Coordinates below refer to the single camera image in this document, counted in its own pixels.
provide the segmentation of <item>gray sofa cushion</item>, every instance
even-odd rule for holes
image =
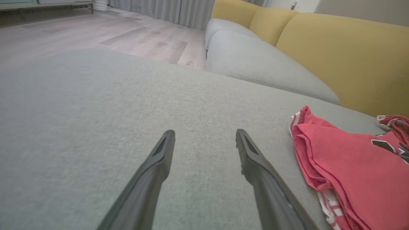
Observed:
[[[232,31],[218,31],[207,53],[206,70],[339,104],[318,77],[274,46]]]
[[[209,21],[206,28],[206,49],[209,48],[209,43],[213,35],[220,30],[234,31],[239,34],[260,39],[255,33],[240,24],[224,19],[213,18]]]
[[[351,133],[375,118],[271,87],[101,50],[60,54],[0,77],[0,226],[96,229],[167,129],[170,174],[152,229],[260,230],[241,175],[245,129],[321,230],[288,131],[303,106]]]

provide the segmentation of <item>red cloth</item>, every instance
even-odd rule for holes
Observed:
[[[347,133],[307,106],[292,117],[289,129],[306,182],[318,193],[335,193],[346,220],[338,221],[340,228],[409,229],[409,165],[394,154],[399,140],[393,132]]]
[[[379,124],[391,128],[400,144],[409,151],[409,119],[402,116],[377,116]]]

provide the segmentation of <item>wooden floor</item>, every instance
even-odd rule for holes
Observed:
[[[110,8],[0,27],[0,73],[69,50],[97,48],[204,70],[205,33]]]

